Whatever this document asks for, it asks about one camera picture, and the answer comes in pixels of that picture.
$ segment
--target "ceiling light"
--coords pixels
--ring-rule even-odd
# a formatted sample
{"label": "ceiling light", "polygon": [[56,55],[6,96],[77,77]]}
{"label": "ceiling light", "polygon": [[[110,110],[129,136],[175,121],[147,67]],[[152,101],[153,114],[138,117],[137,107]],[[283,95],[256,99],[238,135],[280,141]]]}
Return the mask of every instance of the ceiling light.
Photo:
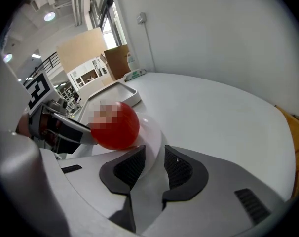
{"label": "ceiling light", "polygon": [[51,21],[53,18],[55,18],[55,12],[49,12],[44,16],[45,21]]}
{"label": "ceiling light", "polygon": [[7,54],[7,55],[4,57],[3,61],[4,61],[5,63],[7,63],[8,61],[11,60],[11,58],[12,58],[12,54],[9,53],[9,54]]}
{"label": "ceiling light", "polygon": [[31,55],[31,57],[33,57],[33,58],[38,58],[38,59],[41,58],[41,56],[39,56],[39,55],[37,55],[37,54],[33,54],[33,55]]}

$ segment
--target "black rubber pad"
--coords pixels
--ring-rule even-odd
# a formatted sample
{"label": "black rubber pad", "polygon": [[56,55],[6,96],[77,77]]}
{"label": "black rubber pad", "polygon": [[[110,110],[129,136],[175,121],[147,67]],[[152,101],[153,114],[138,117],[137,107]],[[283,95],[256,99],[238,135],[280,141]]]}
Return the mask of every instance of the black rubber pad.
{"label": "black rubber pad", "polygon": [[73,171],[76,171],[76,170],[79,170],[79,169],[82,169],[82,167],[79,166],[79,165],[73,165],[73,166],[62,168],[62,172],[64,174],[66,174],[66,173],[70,173],[70,172],[73,172]]}
{"label": "black rubber pad", "polygon": [[250,189],[242,189],[234,193],[255,225],[270,215],[267,208]]}

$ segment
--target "white tray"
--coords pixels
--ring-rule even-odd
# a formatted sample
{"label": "white tray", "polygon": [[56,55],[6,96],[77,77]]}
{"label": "white tray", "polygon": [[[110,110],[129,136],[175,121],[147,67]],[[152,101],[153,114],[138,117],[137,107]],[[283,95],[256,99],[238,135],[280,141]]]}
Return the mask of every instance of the white tray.
{"label": "white tray", "polygon": [[116,81],[89,96],[78,117],[78,122],[87,125],[89,123],[89,111],[93,111],[93,106],[98,105],[101,100],[119,101],[132,107],[140,102],[141,97],[137,90]]}

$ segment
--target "cable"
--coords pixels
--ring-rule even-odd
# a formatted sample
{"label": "cable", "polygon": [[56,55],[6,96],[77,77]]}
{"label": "cable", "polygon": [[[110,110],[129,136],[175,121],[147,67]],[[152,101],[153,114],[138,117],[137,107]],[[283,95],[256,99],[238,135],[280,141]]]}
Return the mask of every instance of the cable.
{"label": "cable", "polygon": [[151,45],[150,45],[148,30],[146,28],[146,23],[144,23],[144,28],[145,28],[146,37],[148,38],[148,42],[149,42],[149,51],[150,51],[150,55],[151,55],[151,60],[153,61],[153,65],[154,65],[154,72],[156,72],[156,66],[155,66],[153,52],[152,52]]}

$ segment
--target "white table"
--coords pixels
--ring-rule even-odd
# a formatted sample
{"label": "white table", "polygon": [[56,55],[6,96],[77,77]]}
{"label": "white table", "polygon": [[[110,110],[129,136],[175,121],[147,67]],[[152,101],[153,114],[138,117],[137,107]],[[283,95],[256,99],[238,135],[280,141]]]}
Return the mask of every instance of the white table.
{"label": "white table", "polygon": [[168,190],[164,145],[232,161],[286,201],[295,177],[295,152],[282,113],[266,101],[225,84],[171,74],[148,73],[127,82],[142,101],[133,107],[160,125],[163,141],[151,171],[131,191],[137,232],[161,212]]}

